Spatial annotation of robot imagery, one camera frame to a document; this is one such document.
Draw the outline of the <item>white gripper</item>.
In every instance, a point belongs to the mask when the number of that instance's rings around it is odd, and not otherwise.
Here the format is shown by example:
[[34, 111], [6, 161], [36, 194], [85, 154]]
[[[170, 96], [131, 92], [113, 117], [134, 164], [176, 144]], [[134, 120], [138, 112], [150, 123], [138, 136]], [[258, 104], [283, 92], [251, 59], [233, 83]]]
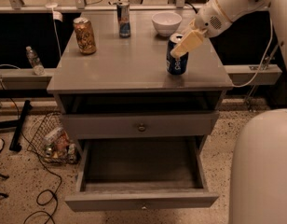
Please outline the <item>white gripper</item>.
[[206, 37], [216, 37], [231, 26], [231, 20], [222, 10], [217, 0], [210, 0], [197, 13], [196, 17], [189, 22], [190, 32], [171, 50], [171, 56], [179, 59], [187, 52], [197, 48]]

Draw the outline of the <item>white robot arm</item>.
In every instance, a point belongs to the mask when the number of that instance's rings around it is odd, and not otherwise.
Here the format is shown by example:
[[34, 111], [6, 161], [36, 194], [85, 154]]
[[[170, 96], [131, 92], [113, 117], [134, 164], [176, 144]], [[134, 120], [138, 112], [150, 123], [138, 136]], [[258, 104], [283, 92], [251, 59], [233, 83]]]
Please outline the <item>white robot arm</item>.
[[[287, 70], [287, 0], [210, 0], [185, 28], [172, 57], [259, 7], [268, 8]], [[264, 112], [241, 130], [231, 166], [228, 224], [287, 224], [287, 108]]]

